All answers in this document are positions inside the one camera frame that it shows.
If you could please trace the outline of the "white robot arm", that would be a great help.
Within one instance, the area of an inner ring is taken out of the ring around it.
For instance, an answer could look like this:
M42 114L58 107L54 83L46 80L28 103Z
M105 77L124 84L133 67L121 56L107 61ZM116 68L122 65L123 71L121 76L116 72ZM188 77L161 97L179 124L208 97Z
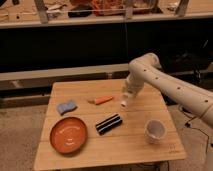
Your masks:
M147 53L129 63L129 75L123 89L121 105L126 107L148 83L213 129L213 92L202 89L159 71L157 55Z

